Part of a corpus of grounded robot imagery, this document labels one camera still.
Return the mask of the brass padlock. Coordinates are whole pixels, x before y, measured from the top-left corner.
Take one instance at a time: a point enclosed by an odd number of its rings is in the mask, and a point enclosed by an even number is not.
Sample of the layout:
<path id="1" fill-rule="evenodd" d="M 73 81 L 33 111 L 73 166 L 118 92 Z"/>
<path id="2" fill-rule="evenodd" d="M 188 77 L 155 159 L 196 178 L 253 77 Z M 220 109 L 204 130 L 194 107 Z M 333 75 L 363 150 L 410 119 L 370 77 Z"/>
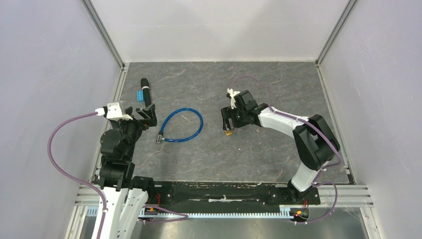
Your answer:
<path id="1" fill-rule="evenodd" d="M 230 135 L 233 134 L 233 131 L 231 131 L 231 130 L 225 130 L 224 133 L 225 133 L 226 136 L 230 136 Z"/>

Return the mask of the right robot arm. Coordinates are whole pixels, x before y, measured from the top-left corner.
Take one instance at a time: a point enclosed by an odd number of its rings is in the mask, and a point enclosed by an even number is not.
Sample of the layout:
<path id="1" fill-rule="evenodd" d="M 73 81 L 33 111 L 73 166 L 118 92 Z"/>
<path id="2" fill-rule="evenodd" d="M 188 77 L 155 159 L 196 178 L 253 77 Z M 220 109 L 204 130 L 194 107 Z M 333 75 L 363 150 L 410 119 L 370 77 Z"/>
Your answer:
<path id="1" fill-rule="evenodd" d="M 221 109 L 222 129 L 226 135 L 231 135 L 235 128 L 253 124 L 294 139 L 301 163 L 288 182 L 287 195 L 293 203 L 302 202 L 319 172 L 339 154 L 340 146 L 326 120 L 320 115 L 302 117 L 265 103 L 259 105 L 248 90 L 227 89 L 226 96 L 230 105 Z"/>

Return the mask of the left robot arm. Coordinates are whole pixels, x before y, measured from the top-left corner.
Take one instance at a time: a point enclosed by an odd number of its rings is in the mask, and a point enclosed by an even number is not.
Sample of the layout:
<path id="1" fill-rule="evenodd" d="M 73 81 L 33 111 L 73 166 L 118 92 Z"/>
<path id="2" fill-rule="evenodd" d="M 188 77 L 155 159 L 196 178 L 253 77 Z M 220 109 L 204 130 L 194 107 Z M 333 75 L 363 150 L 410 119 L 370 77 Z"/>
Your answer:
<path id="1" fill-rule="evenodd" d="M 124 109 L 119 102 L 95 110 L 111 128 L 100 138 L 101 166 L 95 189 L 100 196 L 95 232 L 98 239 L 128 239 L 146 203 L 155 200 L 150 177 L 134 176 L 133 155 L 142 133 L 157 124 L 155 105 Z"/>

